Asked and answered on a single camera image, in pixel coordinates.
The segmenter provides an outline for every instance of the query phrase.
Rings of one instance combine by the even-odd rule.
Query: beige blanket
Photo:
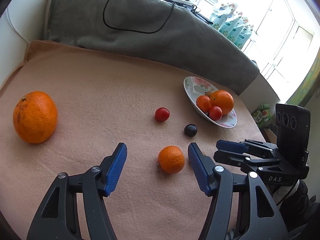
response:
[[[219,139],[263,137],[233,92],[236,127],[224,129],[204,120],[183,89],[183,80],[190,75],[148,60],[32,42],[24,66],[0,97],[0,210],[17,234],[26,238],[33,216],[59,172],[85,172],[112,154],[118,142],[124,142],[127,161],[115,192],[105,199],[118,239],[198,239],[211,199],[200,191],[188,162],[177,174],[158,173],[159,151],[176,145],[187,160],[190,142],[212,156]],[[58,109],[57,130],[39,145],[23,142],[12,124],[17,101],[35,90],[48,93]],[[154,121],[158,107],[170,111],[164,123]],[[193,138],[183,134],[189,123],[198,127]],[[229,228],[235,225],[235,197],[234,203]],[[81,199],[79,216],[82,236],[89,239]]]

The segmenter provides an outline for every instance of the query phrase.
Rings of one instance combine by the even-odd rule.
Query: green and white package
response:
[[[238,5],[235,3],[227,3],[216,6],[209,17],[209,20],[213,22],[211,26],[216,30],[220,30],[221,26],[224,24],[227,18],[234,13],[237,7]]]
[[[233,44],[236,45],[239,49],[242,49],[246,41],[250,38],[252,32],[253,32],[253,25],[251,25],[250,28],[248,29],[244,28],[240,32],[240,34],[236,38],[236,41]]]
[[[242,17],[241,20],[236,24],[236,26],[232,29],[229,36],[227,37],[232,43],[236,41],[236,38],[239,36],[240,32],[248,25],[248,18]]]
[[[221,32],[224,36],[228,37],[232,29],[241,20],[241,17],[242,17],[242,12],[239,12],[230,16],[222,25],[219,32]]]
[[[252,115],[259,129],[266,128],[271,124],[271,114],[269,105],[261,105]]]

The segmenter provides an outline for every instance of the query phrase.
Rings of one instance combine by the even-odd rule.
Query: bowl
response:
[[[203,96],[204,93],[208,91],[217,91],[218,89],[215,86],[198,77],[186,77],[183,81],[183,87],[188,98],[191,101],[193,108],[204,119],[224,128],[232,128],[236,126],[237,117],[234,109],[232,109],[229,114],[222,116],[220,120],[213,121],[209,118],[208,114],[202,112],[196,105],[196,100],[199,96]]]

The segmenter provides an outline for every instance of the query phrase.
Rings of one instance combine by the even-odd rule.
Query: silver rivet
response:
[[[93,167],[91,168],[91,171],[92,171],[92,172],[98,172],[98,171],[100,171],[100,167],[99,167],[99,166],[93,166]]]
[[[224,168],[223,168],[222,166],[215,166],[214,169],[215,169],[216,171],[218,171],[218,172],[224,171]]]
[[[63,179],[63,178],[66,177],[66,175],[67,175],[67,174],[66,174],[65,172],[61,172],[61,173],[58,174],[58,178],[59,178],[59,179]]]
[[[258,174],[257,173],[255,173],[254,171],[251,171],[251,172],[249,172],[249,176],[251,177],[251,178],[257,178],[258,177]]]

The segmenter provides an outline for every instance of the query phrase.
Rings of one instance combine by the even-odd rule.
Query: gray cloth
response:
[[[174,6],[159,32],[142,34],[105,26],[102,13],[106,2],[52,0],[47,39],[165,63],[208,78],[238,95],[259,73],[227,38],[183,7]],[[163,25],[171,6],[159,0],[110,0],[105,18],[113,27],[152,32]]]

